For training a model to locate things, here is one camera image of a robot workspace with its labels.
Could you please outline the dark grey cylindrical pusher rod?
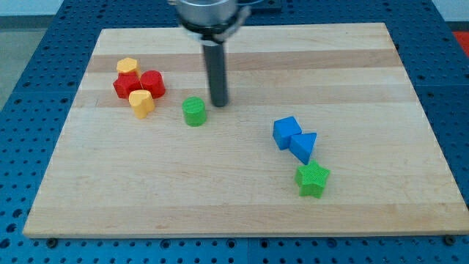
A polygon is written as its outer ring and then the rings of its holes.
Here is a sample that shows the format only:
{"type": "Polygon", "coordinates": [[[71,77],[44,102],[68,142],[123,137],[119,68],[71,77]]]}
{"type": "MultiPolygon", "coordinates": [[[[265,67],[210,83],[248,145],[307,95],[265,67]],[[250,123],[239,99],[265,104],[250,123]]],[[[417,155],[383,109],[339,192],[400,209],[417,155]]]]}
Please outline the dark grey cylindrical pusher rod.
{"type": "Polygon", "coordinates": [[[203,54],[211,103],[224,107],[229,102],[224,46],[204,45],[203,54]]]}

